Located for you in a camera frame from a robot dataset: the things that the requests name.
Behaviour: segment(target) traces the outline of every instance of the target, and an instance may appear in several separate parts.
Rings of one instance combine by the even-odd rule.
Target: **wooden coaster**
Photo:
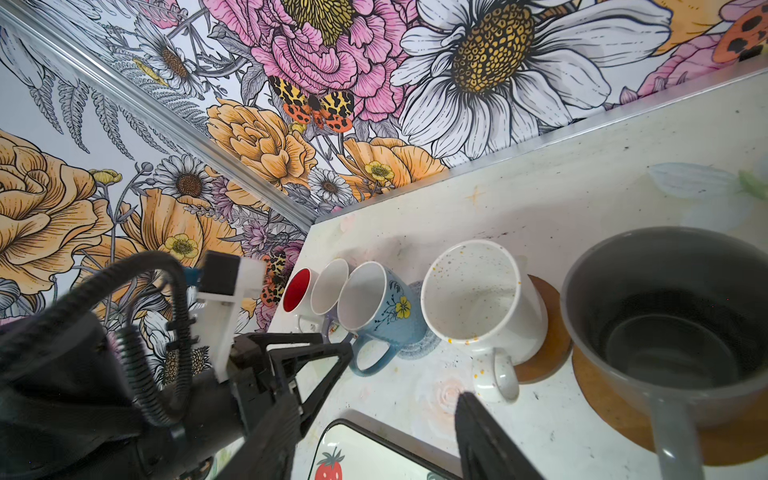
[[[515,366],[520,383],[538,382],[557,372],[571,351],[571,337],[560,314],[560,293],[537,276],[528,276],[547,307],[548,328],[547,337],[536,355]]]
[[[648,417],[617,395],[600,370],[574,347],[574,374],[587,403],[613,430],[654,452]],[[713,467],[751,462],[768,454],[768,391],[739,418],[726,425],[699,431],[705,465]]]

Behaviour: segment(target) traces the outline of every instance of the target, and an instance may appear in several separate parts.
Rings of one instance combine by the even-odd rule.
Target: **mug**
[[[296,328],[301,333],[320,331],[323,318],[312,311],[312,291],[318,274],[309,268],[302,268],[291,278],[283,293],[283,310],[296,317]]]
[[[563,320],[611,388],[650,416],[661,474],[703,480],[697,427],[768,387],[768,254],[721,233],[653,227],[592,247]]]
[[[338,323],[337,305],[341,289],[349,278],[349,264],[343,258],[331,260],[315,281],[310,296],[312,312],[323,318],[320,333],[325,343],[350,342],[354,335],[344,332]]]
[[[419,301],[411,289],[378,262],[365,262],[355,268],[342,288],[338,312],[341,326],[359,336],[352,344],[349,368],[360,376],[379,372],[403,346],[418,342],[427,331]],[[372,366],[360,369],[358,355],[371,339],[387,342],[389,348]]]
[[[514,365],[541,348],[548,328],[525,259],[488,240],[455,245],[429,267],[421,303],[429,328],[472,357],[478,396],[514,402]]]

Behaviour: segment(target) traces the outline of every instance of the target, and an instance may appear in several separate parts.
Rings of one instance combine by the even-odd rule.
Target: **speckled white mug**
[[[525,274],[525,258],[488,240],[455,245],[429,267],[421,301],[429,328],[472,357],[478,396],[514,402],[514,365],[530,359],[547,336],[546,309]]]

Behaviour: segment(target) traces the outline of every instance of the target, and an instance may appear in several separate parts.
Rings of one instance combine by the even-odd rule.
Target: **white countertop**
[[[759,75],[319,223],[294,271],[321,271],[337,257],[378,260],[411,283],[451,245],[487,238],[527,256],[529,273],[560,289],[588,247],[625,230],[679,224],[695,204],[659,190],[649,166],[753,169],[768,154],[767,85],[768,75]],[[768,202],[757,201],[728,233],[768,250]],[[270,332],[295,325],[280,309]],[[470,368],[468,357],[443,343],[424,359],[395,358],[371,377],[347,370],[297,446],[293,478],[308,477],[320,435],[339,417],[460,474],[452,413],[458,393],[472,388]],[[301,372],[304,395],[305,383],[323,373],[314,365]],[[660,477],[655,454],[615,432],[586,403],[570,361],[522,386],[515,404],[487,407],[547,479]],[[765,479],[768,456],[705,472],[707,479]]]

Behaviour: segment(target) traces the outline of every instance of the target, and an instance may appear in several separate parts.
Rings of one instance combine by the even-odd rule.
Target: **black cable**
[[[163,278],[160,286],[149,285],[144,289],[143,292],[134,296],[134,298],[132,298],[131,301],[128,302],[128,305],[125,307],[125,314],[120,320],[120,326],[131,325],[134,322],[134,316],[136,315],[136,305],[139,303],[139,300],[154,295],[155,293],[162,293],[167,284],[168,280]]]
[[[17,329],[0,341],[0,385],[18,378],[29,363],[44,356],[61,332],[86,314],[98,301],[135,276],[147,271],[163,270],[171,287],[174,322],[179,344],[176,387],[167,404],[154,383],[141,335],[135,326],[127,325],[116,334],[125,374],[147,421],[153,425],[172,425],[184,415],[192,385],[192,345],[187,310],[187,281],[181,265],[169,253],[152,250],[137,253],[94,273],[77,288],[43,311],[27,328]]]

